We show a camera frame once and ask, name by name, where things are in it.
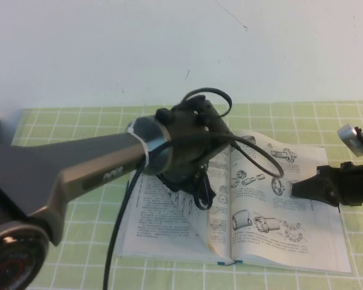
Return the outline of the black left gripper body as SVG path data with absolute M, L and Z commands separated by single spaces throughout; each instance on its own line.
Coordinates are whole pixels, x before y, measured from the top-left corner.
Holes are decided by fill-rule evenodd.
M 159 174 L 159 180 L 171 191 L 183 191 L 189 194 L 200 194 L 206 190 L 209 194 L 214 194 L 207 174 L 207 167 L 198 167 L 187 175 L 182 175 L 176 171 Z

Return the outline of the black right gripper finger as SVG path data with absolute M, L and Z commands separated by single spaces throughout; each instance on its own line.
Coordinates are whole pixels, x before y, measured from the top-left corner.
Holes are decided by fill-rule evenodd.
M 322 186 L 322 180 L 317 176 L 294 182 L 292 184 L 293 191 L 317 191 Z
M 296 198 L 309 199 L 309 200 L 314 200 L 314 201 L 319 201 L 319 202 L 328 202 L 329 201 L 328 198 L 326 197 L 326 195 L 323 194 L 323 192 L 317 192 L 317 191 L 293 190 L 292 196 L 294 196 Z

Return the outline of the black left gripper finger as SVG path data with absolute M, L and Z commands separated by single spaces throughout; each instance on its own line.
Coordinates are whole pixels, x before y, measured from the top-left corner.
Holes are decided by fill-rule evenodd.
M 212 190 L 208 180 L 199 182 L 197 192 L 195 194 L 195 205 L 200 210 L 209 210 L 215 197 L 215 192 Z

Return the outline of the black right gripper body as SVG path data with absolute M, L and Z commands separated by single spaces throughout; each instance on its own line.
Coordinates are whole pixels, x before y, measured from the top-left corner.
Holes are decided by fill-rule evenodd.
M 363 165 L 342 163 L 339 168 L 319 166 L 316 177 L 321 186 L 318 201 L 333 207 L 363 204 Z

